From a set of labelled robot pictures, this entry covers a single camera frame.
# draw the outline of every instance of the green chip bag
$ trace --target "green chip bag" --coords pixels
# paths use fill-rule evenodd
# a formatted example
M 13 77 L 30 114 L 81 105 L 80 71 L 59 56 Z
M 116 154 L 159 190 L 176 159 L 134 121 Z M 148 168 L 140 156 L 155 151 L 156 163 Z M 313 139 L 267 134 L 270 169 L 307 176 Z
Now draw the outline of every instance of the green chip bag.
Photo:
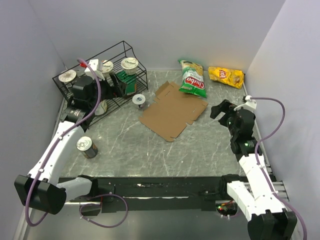
M 182 66 L 183 81 L 179 91 L 206 98 L 203 67 L 197 63 L 185 60 L 181 60 L 180 64 Z

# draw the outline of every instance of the yellow chip bag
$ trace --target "yellow chip bag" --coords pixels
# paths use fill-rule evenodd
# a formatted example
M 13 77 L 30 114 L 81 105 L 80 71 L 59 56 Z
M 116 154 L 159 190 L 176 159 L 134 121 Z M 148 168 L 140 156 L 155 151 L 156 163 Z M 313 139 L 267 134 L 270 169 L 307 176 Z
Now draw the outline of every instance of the yellow chip bag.
M 245 75 L 241 70 L 210 66 L 208 73 L 211 80 L 228 84 L 237 89 L 240 89 L 244 83 Z

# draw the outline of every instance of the white wall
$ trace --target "white wall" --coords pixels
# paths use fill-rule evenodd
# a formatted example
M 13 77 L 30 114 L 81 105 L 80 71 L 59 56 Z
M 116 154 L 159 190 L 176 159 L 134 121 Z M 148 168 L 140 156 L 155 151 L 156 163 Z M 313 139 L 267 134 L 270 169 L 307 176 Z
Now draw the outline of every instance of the white wall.
M 68 67 L 127 41 L 147 69 L 178 58 L 247 71 L 284 0 L 29 0 Z
M 62 99 L 51 77 L 64 66 L 26 0 L 1 0 L 0 23 L 0 238 L 10 240 L 23 209 L 14 181 L 50 142 Z
M 274 97 L 286 107 L 283 126 L 265 142 L 272 169 L 307 225 L 320 238 L 320 2 L 287 0 L 246 75 L 252 96 Z M 281 107 L 258 102 L 262 136 L 279 123 Z

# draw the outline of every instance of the marble tabletop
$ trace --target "marble tabletop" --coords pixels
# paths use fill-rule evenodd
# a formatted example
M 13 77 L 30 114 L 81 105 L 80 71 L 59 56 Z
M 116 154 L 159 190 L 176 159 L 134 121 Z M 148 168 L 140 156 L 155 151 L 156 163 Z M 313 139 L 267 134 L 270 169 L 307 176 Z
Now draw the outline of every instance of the marble tabletop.
M 181 70 L 148 71 L 148 103 L 155 91 L 166 81 L 182 83 Z M 211 119 L 211 107 L 228 99 L 240 104 L 244 89 L 214 82 L 204 72 L 208 107 L 173 142 L 167 142 L 139 122 L 142 115 L 130 101 L 117 111 L 94 124 L 85 133 L 98 147 L 95 158 L 85 158 L 74 148 L 61 176 L 76 177 L 186 177 L 244 175 L 230 149 L 226 127 Z

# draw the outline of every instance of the cardboard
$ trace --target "cardboard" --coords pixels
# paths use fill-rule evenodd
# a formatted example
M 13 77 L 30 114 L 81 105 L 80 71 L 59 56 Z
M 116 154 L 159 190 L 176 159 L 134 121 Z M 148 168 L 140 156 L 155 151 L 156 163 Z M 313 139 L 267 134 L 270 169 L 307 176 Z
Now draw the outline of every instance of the cardboard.
M 179 87 L 166 81 L 155 92 L 155 103 L 139 117 L 142 124 L 168 142 L 173 142 L 208 106 L 199 97 L 179 91 Z

